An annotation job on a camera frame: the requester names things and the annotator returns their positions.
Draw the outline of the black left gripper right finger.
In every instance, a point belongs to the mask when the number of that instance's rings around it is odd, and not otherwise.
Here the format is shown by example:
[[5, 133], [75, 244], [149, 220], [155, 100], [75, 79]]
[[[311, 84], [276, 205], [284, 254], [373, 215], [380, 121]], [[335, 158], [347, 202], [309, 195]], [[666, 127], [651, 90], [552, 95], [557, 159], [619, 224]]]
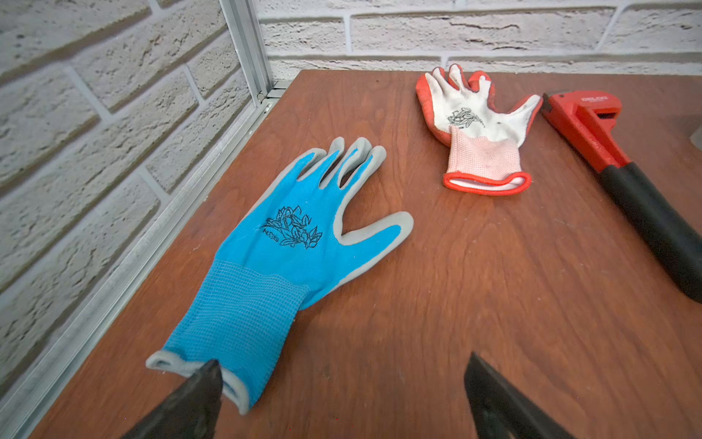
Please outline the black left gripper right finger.
[[480, 438], [572, 437], [475, 352], [464, 373], [464, 387]]

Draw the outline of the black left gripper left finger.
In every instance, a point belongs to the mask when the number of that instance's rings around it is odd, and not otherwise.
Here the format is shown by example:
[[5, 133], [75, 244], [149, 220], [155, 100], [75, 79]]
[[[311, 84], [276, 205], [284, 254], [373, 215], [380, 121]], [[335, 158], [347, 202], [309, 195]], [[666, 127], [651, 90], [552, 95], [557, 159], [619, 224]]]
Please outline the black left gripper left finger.
[[213, 438], [222, 387], [219, 362], [210, 360], [122, 438]]

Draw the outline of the blue grey work glove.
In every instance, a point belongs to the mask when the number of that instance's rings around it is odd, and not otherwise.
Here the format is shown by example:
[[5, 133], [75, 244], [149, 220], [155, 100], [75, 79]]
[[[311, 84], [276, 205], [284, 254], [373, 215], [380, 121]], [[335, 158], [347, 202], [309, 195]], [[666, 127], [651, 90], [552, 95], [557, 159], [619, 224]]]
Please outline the blue grey work glove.
[[365, 138], [351, 145], [337, 138], [297, 157], [223, 241], [193, 304], [146, 366], [189, 377], [217, 360], [223, 394], [248, 413], [297, 314], [365, 274], [410, 235], [413, 217], [405, 211], [343, 229], [349, 202], [386, 156]]

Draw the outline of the red white work glove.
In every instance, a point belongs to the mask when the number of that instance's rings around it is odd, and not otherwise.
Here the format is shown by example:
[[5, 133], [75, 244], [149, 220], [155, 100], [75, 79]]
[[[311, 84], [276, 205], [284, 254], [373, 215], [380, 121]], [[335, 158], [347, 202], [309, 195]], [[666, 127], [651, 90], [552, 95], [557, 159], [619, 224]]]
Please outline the red white work glove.
[[453, 64], [424, 73], [416, 93], [433, 135], [450, 148], [444, 186], [486, 196], [511, 196], [525, 191], [532, 177], [521, 168], [524, 144], [543, 98], [532, 94], [509, 113], [494, 106], [495, 88], [489, 75], [464, 76]]

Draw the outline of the red black pipe wrench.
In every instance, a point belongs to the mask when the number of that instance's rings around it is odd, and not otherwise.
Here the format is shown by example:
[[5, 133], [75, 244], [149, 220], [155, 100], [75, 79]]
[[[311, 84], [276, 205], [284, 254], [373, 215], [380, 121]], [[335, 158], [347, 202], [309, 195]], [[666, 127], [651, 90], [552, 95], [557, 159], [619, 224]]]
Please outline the red black pipe wrench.
[[593, 169], [601, 186], [679, 290], [701, 301], [701, 236], [612, 137], [623, 105], [604, 91], [554, 91], [541, 113]]

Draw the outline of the aluminium corner frame post left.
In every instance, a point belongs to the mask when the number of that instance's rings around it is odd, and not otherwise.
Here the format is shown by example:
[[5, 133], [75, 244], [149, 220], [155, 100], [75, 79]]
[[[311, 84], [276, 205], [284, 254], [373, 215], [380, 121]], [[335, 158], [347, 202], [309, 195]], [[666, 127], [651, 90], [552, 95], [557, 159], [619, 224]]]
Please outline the aluminium corner frame post left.
[[250, 94], [256, 102], [262, 102], [273, 89], [274, 79], [254, 2], [220, 0], [219, 3]]

